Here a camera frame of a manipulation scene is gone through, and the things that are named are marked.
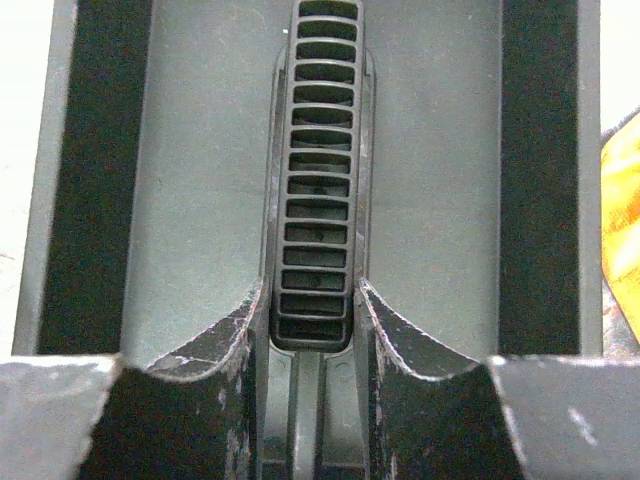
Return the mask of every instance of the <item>black plastic frame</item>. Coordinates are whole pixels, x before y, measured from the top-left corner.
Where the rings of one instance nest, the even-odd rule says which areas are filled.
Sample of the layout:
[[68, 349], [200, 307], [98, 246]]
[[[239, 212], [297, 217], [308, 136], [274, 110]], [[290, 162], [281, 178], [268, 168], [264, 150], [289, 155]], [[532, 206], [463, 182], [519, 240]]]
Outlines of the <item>black plastic frame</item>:
[[[119, 350], [153, 8], [134, 3], [55, 2], [16, 354]], [[500, 351], [597, 354], [599, 5], [503, 5]]]

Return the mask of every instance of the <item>white surface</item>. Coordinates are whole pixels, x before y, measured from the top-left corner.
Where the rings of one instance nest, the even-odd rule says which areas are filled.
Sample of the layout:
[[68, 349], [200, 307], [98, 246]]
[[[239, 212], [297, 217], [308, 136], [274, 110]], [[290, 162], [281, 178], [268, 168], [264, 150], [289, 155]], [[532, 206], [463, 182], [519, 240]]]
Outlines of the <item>white surface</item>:
[[[0, 355], [11, 350], [53, 0], [0, 0]], [[640, 2], [602, 0], [602, 128], [640, 105]]]

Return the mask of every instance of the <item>orange fabric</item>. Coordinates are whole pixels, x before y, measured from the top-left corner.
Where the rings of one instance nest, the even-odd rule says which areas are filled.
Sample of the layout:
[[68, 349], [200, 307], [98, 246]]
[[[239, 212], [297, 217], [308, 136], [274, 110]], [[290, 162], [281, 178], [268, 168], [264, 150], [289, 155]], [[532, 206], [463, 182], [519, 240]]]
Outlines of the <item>orange fabric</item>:
[[640, 114], [603, 147], [602, 267], [640, 339]]

